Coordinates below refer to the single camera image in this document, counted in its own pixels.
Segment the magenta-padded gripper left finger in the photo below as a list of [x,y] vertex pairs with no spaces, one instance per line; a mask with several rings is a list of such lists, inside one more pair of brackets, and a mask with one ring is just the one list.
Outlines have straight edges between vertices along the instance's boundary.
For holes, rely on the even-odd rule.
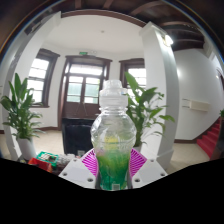
[[72,159],[59,176],[81,187],[94,189],[98,172],[98,161],[94,150],[91,149],[80,159]]

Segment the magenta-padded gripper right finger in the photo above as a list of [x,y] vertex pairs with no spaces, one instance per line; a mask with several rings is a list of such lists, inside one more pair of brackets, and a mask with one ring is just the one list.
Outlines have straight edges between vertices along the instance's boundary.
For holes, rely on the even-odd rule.
[[127,183],[129,189],[144,187],[167,175],[156,160],[147,159],[135,149],[131,150],[128,174]]

